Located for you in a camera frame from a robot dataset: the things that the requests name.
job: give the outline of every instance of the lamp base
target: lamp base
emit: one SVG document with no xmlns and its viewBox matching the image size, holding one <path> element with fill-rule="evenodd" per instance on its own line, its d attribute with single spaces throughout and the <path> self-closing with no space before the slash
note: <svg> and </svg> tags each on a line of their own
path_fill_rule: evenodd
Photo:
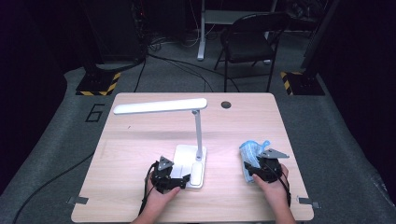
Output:
<svg viewBox="0 0 396 224">
<path fill-rule="evenodd" d="M 174 166 L 171 173 L 172 178 L 181 178 L 191 175 L 186 188 L 200 189 L 204 184 L 206 147 L 202 147 L 202 158 L 196 160 L 198 146 L 178 145 L 175 151 Z"/>
</svg>

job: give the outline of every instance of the blue cloth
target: blue cloth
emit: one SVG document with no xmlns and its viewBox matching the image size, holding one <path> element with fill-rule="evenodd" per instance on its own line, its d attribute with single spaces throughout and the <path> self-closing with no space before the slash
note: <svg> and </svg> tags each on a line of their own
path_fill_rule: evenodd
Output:
<svg viewBox="0 0 396 224">
<path fill-rule="evenodd" d="M 260 168 L 259 161 L 257 160 L 257 157 L 264 152 L 265 148 L 270 145 L 269 141 L 264 141 L 262 145 L 258 144 L 255 141 L 248 140 L 245 143 L 243 143 L 240 147 L 239 150 L 241 152 L 242 156 L 242 171 L 244 173 L 245 180 L 248 183 L 253 183 L 253 177 L 248 174 L 248 170 L 245 169 L 244 161 L 250 163 L 250 165 Z"/>
</svg>

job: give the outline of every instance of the hand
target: hand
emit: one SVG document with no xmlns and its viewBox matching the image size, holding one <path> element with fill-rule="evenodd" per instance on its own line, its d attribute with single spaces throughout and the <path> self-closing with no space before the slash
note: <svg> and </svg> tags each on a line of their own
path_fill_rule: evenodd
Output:
<svg viewBox="0 0 396 224">
<path fill-rule="evenodd" d="M 282 167 L 283 172 L 281 179 L 287 185 L 289 170 L 283 164 L 280 164 L 280 166 Z M 254 182 L 257 183 L 257 185 L 259 185 L 259 187 L 264 192 L 264 197 L 270 204 L 276 216 L 276 223 L 295 223 L 294 217 L 288 205 L 287 192 L 285 191 L 282 183 L 277 180 L 269 184 L 263 181 L 257 175 L 253 175 L 253 179 Z"/>
<path fill-rule="evenodd" d="M 176 195 L 180 192 L 180 187 L 176 187 L 165 194 L 160 193 L 154 188 L 151 183 L 152 173 L 148 177 L 147 193 L 148 200 L 142 214 L 137 217 L 132 223 L 149 224 L 154 223 L 155 220 L 161 215 L 165 206 L 170 203 Z"/>
</svg>

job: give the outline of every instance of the light wood tabletop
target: light wood tabletop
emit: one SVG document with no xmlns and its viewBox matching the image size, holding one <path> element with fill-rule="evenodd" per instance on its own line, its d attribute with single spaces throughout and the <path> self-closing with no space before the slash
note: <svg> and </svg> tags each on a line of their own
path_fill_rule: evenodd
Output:
<svg viewBox="0 0 396 224">
<path fill-rule="evenodd" d="M 189 111 L 114 115 L 116 105 L 206 98 L 201 110 L 202 143 L 207 148 L 204 184 L 183 189 L 159 222 L 259 222 L 274 220 L 260 188 L 247 183 L 239 147 L 247 140 L 271 142 L 288 154 L 279 159 L 289 169 L 291 212 L 310 220 L 308 197 L 276 100 L 271 93 L 119 93 L 108 115 L 92 163 L 81 188 L 74 222 L 130 222 L 137 217 L 144 178 L 161 156 L 172 160 L 177 145 L 196 145 L 194 116 Z M 223 108 L 222 102 L 231 103 Z"/>
</svg>

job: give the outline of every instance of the desk lamp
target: desk lamp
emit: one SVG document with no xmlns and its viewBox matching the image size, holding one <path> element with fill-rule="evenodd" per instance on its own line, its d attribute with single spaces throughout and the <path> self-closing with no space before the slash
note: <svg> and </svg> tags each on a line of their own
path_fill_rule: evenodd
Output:
<svg viewBox="0 0 396 224">
<path fill-rule="evenodd" d="M 113 112 L 115 115 L 146 114 L 158 112 L 174 112 L 190 110 L 195 116 L 197 132 L 197 145 L 177 145 L 174 157 L 172 178 L 181 178 L 191 174 L 187 188 L 200 189 L 204 183 L 204 171 L 206 161 L 206 147 L 202 146 L 201 115 L 200 110 L 207 107 L 205 98 L 159 101 L 141 104 L 117 105 Z"/>
</svg>

